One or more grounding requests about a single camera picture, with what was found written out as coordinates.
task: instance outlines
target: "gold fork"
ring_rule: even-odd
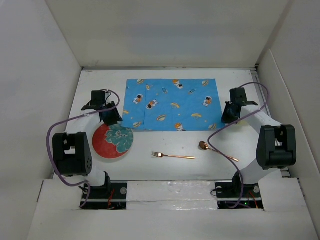
[[[152,152],[152,156],[157,157],[157,158],[162,158],[162,157],[171,157],[171,158],[181,158],[181,159],[195,159],[194,156],[177,156],[177,155],[166,155],[161,152]]]

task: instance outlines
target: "gold spoon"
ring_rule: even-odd
[[[218,152],[218,151],[216,151],[216,150],[214,150],[214,149],[211,149],[211,148],[208,146],[208,144],[207,144],[206,142],[204,142],[204,141],[199,142],[199,147],[200,147],[201,149],[203,149],[203,150],[211,150],[211,151],[216,152],[217,154],[221,154],[220,152]],[[228,158],[232,159],[232,160],[235,161],[235,162],[239,162],[239,160],[236,159],[236,158],[234,158],[233,156],[228,156],[228,155],[226,155],[226,156],[227,156]]]

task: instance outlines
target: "blue cloth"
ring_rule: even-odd
[[[215,79],[129,79],[123,127],[208,131],[224,126]]]

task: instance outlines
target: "orange wire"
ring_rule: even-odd
[[[251,191],[249,191],[249,194],[253,197],[254,204],[255,204],[255,208],[256,208],[256,209],[258,209],[258,204],[257,204],[257,201],[256,201],[255,196],[252,194],[252,192],[251,192]]]
[[[114,196],[114,193],[115,193],[115,189],[112,190],[111,192],[111,195],[110,197],[108,198],[108,207],[106,209],[109,209],[110,206],[111,206],[111,200],[112,200],[112,197]]]

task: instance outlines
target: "teal flower pattern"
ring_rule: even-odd
[[[109,130],[106,131],[106,141],[109,144],[116,146],[118,153],[124,153],[128,151],[134,141],[134,133],[131,128],[122,127],[119,124],[109,126]]]

